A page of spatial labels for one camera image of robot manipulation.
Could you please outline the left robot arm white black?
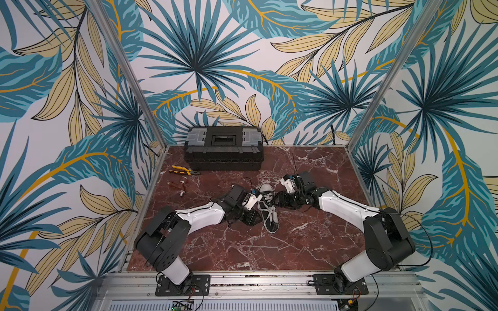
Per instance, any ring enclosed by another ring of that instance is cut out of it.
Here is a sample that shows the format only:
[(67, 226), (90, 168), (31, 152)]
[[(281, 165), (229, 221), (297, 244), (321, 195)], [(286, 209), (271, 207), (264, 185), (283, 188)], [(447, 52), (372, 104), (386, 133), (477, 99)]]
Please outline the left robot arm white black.
[(164, 207), (149, 221), (134, 242), (135, 249), (172, 284), (185, 287), (192, 279), (191, 270), (179, 257), (188, 236), (198, 230), (224, 222), (242, 222), (254, 226), (262, 222), (258, 203), (263, 195), (234, 185), (222, 197), (190, 209)]

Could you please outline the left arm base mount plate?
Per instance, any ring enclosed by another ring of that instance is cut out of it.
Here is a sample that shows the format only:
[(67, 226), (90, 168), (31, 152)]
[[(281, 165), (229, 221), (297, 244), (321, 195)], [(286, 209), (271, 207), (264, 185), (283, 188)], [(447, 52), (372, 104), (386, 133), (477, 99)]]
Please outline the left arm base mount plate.
[(156, 291), (157, 297), (187, 297), (207, 296), (210, 292), (211, 276), (194, 274), (180, 285), (175, 285), (170, 279), (159, 273), (156, 276)]

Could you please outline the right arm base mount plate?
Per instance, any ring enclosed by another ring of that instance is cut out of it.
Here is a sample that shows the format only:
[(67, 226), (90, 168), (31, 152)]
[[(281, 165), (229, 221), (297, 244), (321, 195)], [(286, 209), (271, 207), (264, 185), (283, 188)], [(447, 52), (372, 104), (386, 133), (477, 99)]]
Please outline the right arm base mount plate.
[(366, 281), (360, 279), (349, 281), (346, 277), (335, 274), (314, 274), (308, 286), (316, 290), (317, 295), (363, 295), (369, 294)]

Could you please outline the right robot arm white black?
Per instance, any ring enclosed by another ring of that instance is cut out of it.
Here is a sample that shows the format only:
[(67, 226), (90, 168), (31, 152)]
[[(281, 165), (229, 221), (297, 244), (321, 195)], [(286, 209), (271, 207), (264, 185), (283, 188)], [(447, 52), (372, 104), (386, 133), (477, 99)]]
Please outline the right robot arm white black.
[(415, 252), (414, 241), (395, 209), (370, 207), (335, 190), (318, 187), (308, 172), (285, 175), (280, 183), (285, 189), (276, 195), (275, 206), (311, 206), (338, 216), (364, 234), (365, 250), (335, 269), (336, 278), (344, 285), (389, 271)]

